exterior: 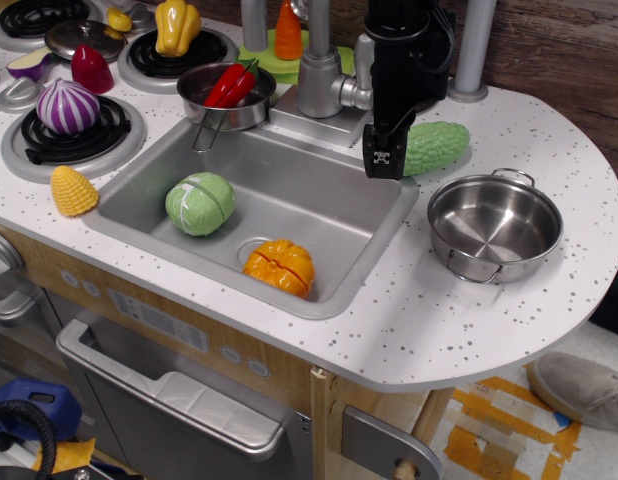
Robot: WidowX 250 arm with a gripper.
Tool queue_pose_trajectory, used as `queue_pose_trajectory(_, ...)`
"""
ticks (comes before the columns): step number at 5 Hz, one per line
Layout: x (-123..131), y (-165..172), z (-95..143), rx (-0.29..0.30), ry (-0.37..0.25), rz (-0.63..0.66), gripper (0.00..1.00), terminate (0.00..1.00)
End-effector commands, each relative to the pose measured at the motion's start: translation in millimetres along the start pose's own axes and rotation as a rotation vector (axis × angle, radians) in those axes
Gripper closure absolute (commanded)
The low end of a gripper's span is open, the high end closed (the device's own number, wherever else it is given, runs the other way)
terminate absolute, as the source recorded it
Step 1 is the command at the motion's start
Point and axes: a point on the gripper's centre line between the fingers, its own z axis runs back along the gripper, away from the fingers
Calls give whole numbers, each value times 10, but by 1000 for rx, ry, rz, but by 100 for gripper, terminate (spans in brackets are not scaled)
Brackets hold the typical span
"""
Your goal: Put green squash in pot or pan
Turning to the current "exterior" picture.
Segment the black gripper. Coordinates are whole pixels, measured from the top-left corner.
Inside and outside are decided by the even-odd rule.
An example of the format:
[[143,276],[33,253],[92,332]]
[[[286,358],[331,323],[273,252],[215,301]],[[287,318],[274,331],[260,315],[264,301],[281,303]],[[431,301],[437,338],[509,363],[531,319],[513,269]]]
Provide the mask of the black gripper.
[[374,40],[373,125],[363,130],[365,173],[400,180],[404,174],[409,128],[422,104],[446,96],[450,68],[447,37],[410,42]]

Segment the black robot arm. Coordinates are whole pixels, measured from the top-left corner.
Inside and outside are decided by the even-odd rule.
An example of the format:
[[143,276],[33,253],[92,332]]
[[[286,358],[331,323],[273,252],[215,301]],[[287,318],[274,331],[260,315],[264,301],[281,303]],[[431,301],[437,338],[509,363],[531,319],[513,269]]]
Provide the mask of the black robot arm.
[[437,1],[370,1],[373,121],[364,127],[366,175],[402,178],[416,114],[444,99],[454,56],[455,15]]

